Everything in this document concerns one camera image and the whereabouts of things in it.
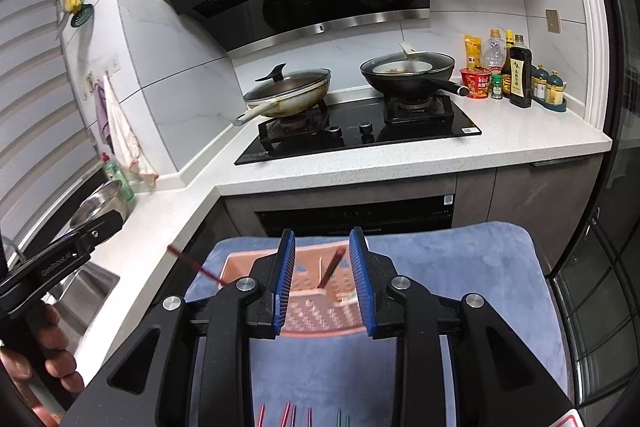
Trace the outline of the person's left hand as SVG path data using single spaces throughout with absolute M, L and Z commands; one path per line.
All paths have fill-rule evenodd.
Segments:
M 85 389 L 60 321 L 54 306 L 39 301 L 19 319 L 1 322 L 1 362 L 45 426 L 60 425 Z

